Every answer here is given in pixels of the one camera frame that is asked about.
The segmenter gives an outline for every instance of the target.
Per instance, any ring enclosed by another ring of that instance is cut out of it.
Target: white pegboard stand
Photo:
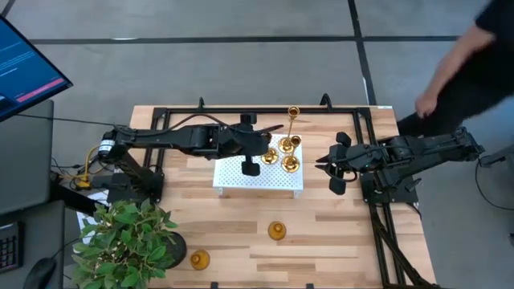
[[[229,157],[216,160],[214,165],[213,188],[219,197],[223,196],[224,189],[264,189],[264,190],[288,190],[293,192],[297,198],[304,191],[304,164],[302,157],[302,144],[296,148],[295,157],[300,162],[300,168],[294,173],[288,173],[282,169],[282,159],[286,156],[280,152],[278,143],[280,139],[287,135],[272,135],[270,148],[277,150],[279,159],[273,165],[264,164],[261,156],[252,157],[252,161],[259,164],[260,175],[257,177],[245,176],[241,173],[241,163],[244,156]]]

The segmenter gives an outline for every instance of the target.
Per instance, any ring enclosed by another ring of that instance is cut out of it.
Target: gray floor
[[[7,0],[0,0],[0,10]],[[363,35],[459,35],[485,0],[357,0]],[[16,0],[7,18],[29,39],[352,35],[345,0]],[[451,42],[366,43],[378,104],[414,110]],[[354,43],[40,45],[75,83],[54,98],[55,115],[128,123],[135,104],[367,104]],[[508,100],[465,125],[488,152],[514,142]],[[108,128],[55,122],[54,157],[83,161]],[[81,138],[71,138],[75,132]],[[439,284],[511,288],[514,213],[479,195],[474,164],[421,174],[423,226]],[[514,207],[503,164],[481,169],[483,191]],[[76,238],[68,212],[67,238]]]

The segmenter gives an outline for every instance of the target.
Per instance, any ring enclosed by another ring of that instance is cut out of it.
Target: wooden tabletop
[[[149,128],[154,106],[136,106],[131,127]],[[371,107],[377,139],[396,136],[398,130],[391,108]],[[170,125],[185,118],[173,114]],[[220,120],[238,123],[238,114],[216,114]],[[197,117],[187,124],[211,123]],[[260,114],[256,128],[275,124],[286,127],[288,116]],[[365,122],[361,126],[367,141]],[[218,198],[212,188],[214,161],[191,157],[178,151],[165,152],[165,188],[160,206],[171,210],[171,218],[186,239],[188,258],[167,270],[165,279],[153,279],[151,287],[381,287],[369,208],[362,201],[358,181],[348,184],[346,194],[328,189],[328,176],[314,167],[315,160],[328,153],[337,132],[347,132],[356,144],[353,119],[346,114],[300,113],[292,133],[302,136],[304,150],[304,192],[235,193]],[[140,162],[145,152],[133,149]],[[153,154],[153,163],[157,152]],[[423,278],[435,277],[419,216],[405,204],[392,204],[398,243]],[[268,237],[273,221],[287,227],[280,241]],[[207,250],[210,265],[196,271],[189,256]],[[386,249],[391,281],[395,280],[392,257]]]

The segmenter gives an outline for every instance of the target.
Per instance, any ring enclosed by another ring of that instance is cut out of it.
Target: yellow cable
[[[95,151],[95,149],[98,149],[100,146],[99,145],[96,145],[94,147],[92,147],[91,149],[89,149],[89,152],[88,154],[86,155],[86,162],[85,162],[85,171],[84,171],[84,174],[82,175],[75,175],[75,176],[63,176],[63,178],[77,178],[77,177],[88,177],[89,175],[89,160],[91,159],[91,154]]]

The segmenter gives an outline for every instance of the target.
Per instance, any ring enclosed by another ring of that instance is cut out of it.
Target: monitor screen
[[[0,121],[73,84],[0,16]]]

